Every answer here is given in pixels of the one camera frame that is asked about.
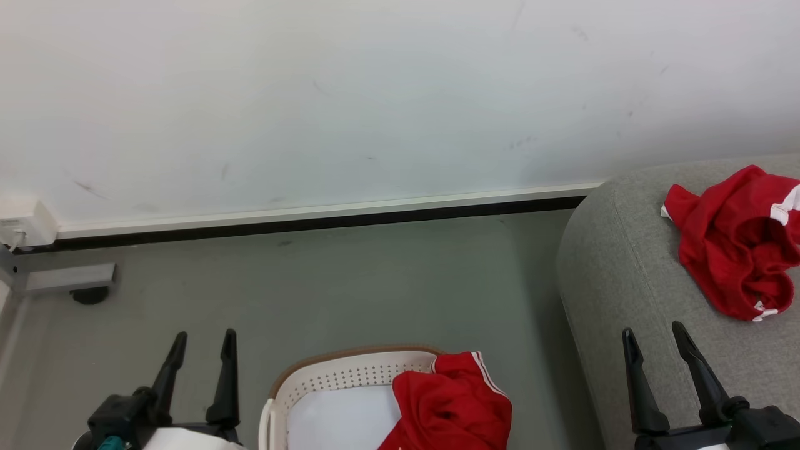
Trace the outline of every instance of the red garment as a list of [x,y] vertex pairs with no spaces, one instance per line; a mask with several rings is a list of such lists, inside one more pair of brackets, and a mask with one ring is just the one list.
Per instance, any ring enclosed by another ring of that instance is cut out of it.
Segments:
[[755,322],[794,298],[800,181],[748,166],[701,196],[673,185],[664,207],[681,230],[681,264],[723,314]]
[[481,353],[439,356],[431,370],[394,379],[401,418],[378,450],[505,450],[511,402]]

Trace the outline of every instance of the gray sofa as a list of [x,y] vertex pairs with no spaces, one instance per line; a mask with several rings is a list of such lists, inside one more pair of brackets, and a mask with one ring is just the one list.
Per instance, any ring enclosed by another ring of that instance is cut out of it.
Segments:
[[[730,395],[800,416],[800,304],[760,323],[720,314],[678,262],[680,233],[659,214],[672,184],[699,194],[751,163],[800,179],[800,155],[651,167],[604,183],[570,219],[559,283],[607,450],[631,450],[635,439],[622,362],[625,327],[634,329],[672,428],[699,424],[674,320],[686,325]],[[800,288],[800,271],[790,276]]]

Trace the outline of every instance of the white baseboard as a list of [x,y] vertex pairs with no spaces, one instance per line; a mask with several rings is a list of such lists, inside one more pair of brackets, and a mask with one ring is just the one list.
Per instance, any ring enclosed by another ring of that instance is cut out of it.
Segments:
[[187,230],[193,228],[247,225],[253,223],[285,222],[303,219],[323,219],[348,215],[367,215],[384,212],[416,211],[442,207],[463,207],[491,203],[519,202],[523,200],[556,199],[588,195],[601,183],[568,184],[564,186],[535,187],[513,191],[478,192],[474,194],[438,195],[417,199],[385,200],[380,202],[348,203],[327,207],[304,207],[268,211],[238,212],[229,214],[196,215],[171,219],[131,220],[112,223],[86,223],[65,225],[58,229],[58,239],[94,236],[127,235],[150,231]]

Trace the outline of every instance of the baseboard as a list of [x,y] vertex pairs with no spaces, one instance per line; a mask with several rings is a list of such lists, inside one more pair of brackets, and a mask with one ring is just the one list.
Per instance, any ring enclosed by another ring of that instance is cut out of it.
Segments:
[[16,253],[82,250],[233,235],[568,209],[576,207],[600,184],[582,183],[328,207],[67,225],[59,228],[53,245],[18,249]]

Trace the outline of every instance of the teal connector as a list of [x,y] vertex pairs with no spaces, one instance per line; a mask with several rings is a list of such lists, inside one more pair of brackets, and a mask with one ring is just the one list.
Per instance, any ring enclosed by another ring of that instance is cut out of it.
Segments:
[[125,443],[117,436],[109,436],[102,442],[98,450],[125,450]]

